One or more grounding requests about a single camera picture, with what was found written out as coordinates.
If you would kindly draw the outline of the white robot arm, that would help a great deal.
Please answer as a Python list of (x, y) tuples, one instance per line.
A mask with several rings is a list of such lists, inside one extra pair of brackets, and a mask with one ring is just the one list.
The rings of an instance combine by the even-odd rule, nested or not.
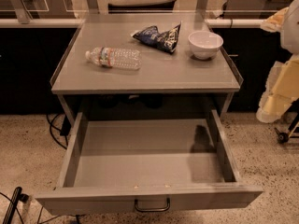
[(272, 123), (282, 117), (299, 99), (299, 0), (293, 0), (260, 27), (270, 33), (280, 32), (280, 45), (292, 54), (285, 62), (275, 62), (265, 83), (256, 118)]

